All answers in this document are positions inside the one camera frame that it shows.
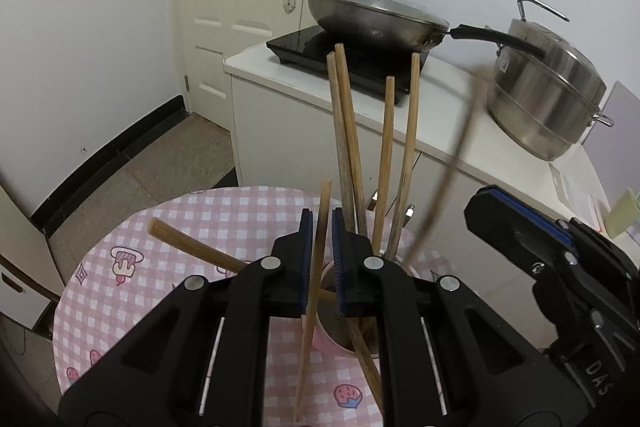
cabinet door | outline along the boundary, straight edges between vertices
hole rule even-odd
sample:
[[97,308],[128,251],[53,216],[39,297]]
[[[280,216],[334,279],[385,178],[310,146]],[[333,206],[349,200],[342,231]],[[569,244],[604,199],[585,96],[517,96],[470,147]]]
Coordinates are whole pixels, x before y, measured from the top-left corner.
[[30,223],[2,187],[0,256],[53,294],[62,295],[65,290],[44,234]]
[[[330,178],[332,197],[339,199],[331,113],[241,78],[232,77],[232,89],[236,168],[242,184],[292,187],[318,194],[322,179]],[[381,143],[380,134],[358,127],[366,204],[378,185]],[[398,186],[403,150],[402,144],[394,143],[387,206]]]
[[0,267],[0,312],[25,328],[33,329],[49,299]]
[[[415,205],[407,229],[417,232],[424,219],[444,165],[421,154],[412,171],[409,203]],[[464,210],[483,185],[458,172],[428,248],[446,257],[456,274],[489,306],[537,347],[547,346],[555,331],[543,317],[531,293],[533,279],[497,250],[466,229]]]

stainless steel pot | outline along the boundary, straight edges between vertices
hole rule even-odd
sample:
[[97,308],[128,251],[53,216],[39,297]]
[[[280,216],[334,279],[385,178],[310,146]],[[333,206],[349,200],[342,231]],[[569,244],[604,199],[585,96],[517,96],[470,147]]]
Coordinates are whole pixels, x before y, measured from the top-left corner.
[[449,34],[454,39],[500,43],[543,58],[539,47],[515,36],[486,28],[449,23],[419,6],[400,0],[308,0],[316,22],[360,47],[392,52],[426,52]]
[[538,0],[518,0],[520,19],[511,22],[509,33],[542,48],[545,58],[498,49],[487,109],[524,149],[551,161],[576,143],[593,122],[611,127],[613,121],[598,107],[606,85],[593,64],[562,37],[527,21],[525,1],[569,20]]

chopstick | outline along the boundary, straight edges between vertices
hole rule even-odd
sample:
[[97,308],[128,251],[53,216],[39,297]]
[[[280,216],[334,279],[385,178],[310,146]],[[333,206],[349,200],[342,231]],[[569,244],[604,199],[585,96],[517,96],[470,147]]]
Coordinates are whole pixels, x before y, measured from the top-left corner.
[[329,73],[329,88],[331,90],[331,103],[334,109],[335,149],[338,156],[338,174],[340,175],[340,196],[342,198],[342,215],[344,226],[349,232],[356,231],[353,219],[353,182],[351,180],[351,167],[349,165],[349,150],[342,115],[342,102],[340,101],[340,85],[338,71],[335,65],[335,52],[326,56],[326,66]]
[[388,76],[385,84],[385,118],[382,123],[382,147],[380,148],[380,168],[378,169],[378,201],[376,202],[376,217],[371,235],[371,248],[374,255],[380,255],[382,229],[385,224],[386,196],[389,190],[391,151],[394,139],[395,92],[396,80],[394,77]]
[[414,166],[415,134],[418,129],[418,100],[420,89],[420,55],[414,53],[411,56],[411,91],[409,92],[409,111],[404,136],[404,155],[402,156],[402,172],[398,183],[398,195],[394,208],[394,217],[391,223],[391,232],[386,244],[385,259],[392,261],[398,253],[400,233],[404,221],[404,208],[409,197],[411,184],[411,170]]
[[367,380],[367,384],[371,390],[373,399],[376,401],[378,409],[380,409],[380,412],[384,412],[382,401],[382,379],[380,378],[376,364],[373,362],[367,343],[364,341],[362,333],[360,333],[360,330],[358,329],[358,321],[357,319],[346,319],[346,322],[347,327],[349,328],[351,343],[353,344],[353,349],[358,357],[358,362],[360,362],[364,378]]
[[411,264],[412,259],[415,254],[420,250],[420,247],[431,237],[431,232],[433,231],[434,225],[437,223],[438,218],[440,217],[440,213],[444,207],[444,202],[447,199],[447,194],[449,192],[451,183],[453,182],[453,177],[458,169],[458,164],[460,163],[460,157],[466,148],[466,142],[472,128],[472,122],[476,115],[476,108],[481,101],[481,92],[482,92],[482,80],[480,78],[473,78],[472,90],[471,90],[471,99],[469,99],[468,109],[466,111],[465,121],[460,128],[460,133],[458,134],[458,143],[456,144],[456,148],[454,150],[453,156],[447,163],[445,171],[442,174],[442,178],[440,179],[440,183],[438,184],[438,188],[436,189],[433,197],[431,198],[429,204],[429,212],[427,212],[426,217],[420,225],[420,229],[418,229],[418,233],[415,236],[415,240],[413,244],[409,247],[409,251],[402,261],[402,267],[404,269],[408,268]]
[[353,179],[353,196],[356,207],[356,223],[358,233],[367,235],[367,214],[362,188],[362,164],[360,163],[360,147],[358,145],[358,133],[356,118],[353,114],[353,99],[351,98],[351,84],[347,58],[344,55],[344,46],[335,45],[335,58],[338,70],[338,82],[340,86],[340,102],[342,103],[342,116],[344,118],[344,131],[347,138],[347,150],[351,165],[351,178]]
[[305,385],[305,378],[309,367],[309,353],[311,352],[311,340],[316,327],[316,314],[318,313],[318,294],[322,278],[322,263],[324,263],[324,244],[326,241],[326,228],[329,222],[329,204],[331,200],[331,180],[322,181],[320,192],[320,206],[318,209],[318,223],[316,224],[316,241],[311,257],[311,272],[309,275],[309,296],[306,303],[306,328],[302,334],[302,346],[298,359],[298,385],[296,387],[296,401],[293,408],[294,422],[300,421],[300,410]]
[[[238,273],[246,266],[244,261],[201,243],[197,239],[194,239],[180,230],[174,229],[174,227],[168,225],[164,221],[161,221],[157,217],[153,217],[149,221],[146,231],[149,235],[171,245],[171,247],[192,255],[205,263],[220,266],[229,272]],[[338,300],[334,292],[322,289],[319,291],[319,298],[333,302],[337,302]]]

frying pan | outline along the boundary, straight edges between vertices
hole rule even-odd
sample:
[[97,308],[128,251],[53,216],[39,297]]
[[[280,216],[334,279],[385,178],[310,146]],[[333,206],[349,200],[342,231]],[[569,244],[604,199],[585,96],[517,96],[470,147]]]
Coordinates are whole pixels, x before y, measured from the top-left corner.
[[448,34],[453,39],[495,42],[539,60],[545,57],[539,47],[507,33],[464,24],[449,30],[446,20],[399,0],[308,0],[308,4],[322,28],[360,46],[422,53]]

pink checkered tablecloth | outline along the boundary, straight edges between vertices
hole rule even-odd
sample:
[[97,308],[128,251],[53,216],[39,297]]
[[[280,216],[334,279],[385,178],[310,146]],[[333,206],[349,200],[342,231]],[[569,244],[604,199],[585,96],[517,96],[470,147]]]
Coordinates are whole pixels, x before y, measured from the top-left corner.
[[[66,391],[175,285],[192,274],[209,280],[224,270],[169,247],[146,233],[159,217],[184,233],[254,261],[271,252],[274,240],[296,232],[303,208],[318,213],[319,197],[293,188],[231,187],[185,194],[129,217],[82,259],[56,309],[53,351],[60,389]],[[340,202],[332,200],[332,208]],[[369,230],[373,213],[369,213]],[[385,223],[383,242],[390,222]],[[412,236],[403,230],[398,257]],[[329,227],[325,261],[332,259]],[[450,273],[437,252],[419,255],[414,268],[425,279]],[[264,386],[264,425],[380,426],[382,417],[357,359],[313,350],[302,421],[293,419],[302,327],[296,319],[271,319]]]

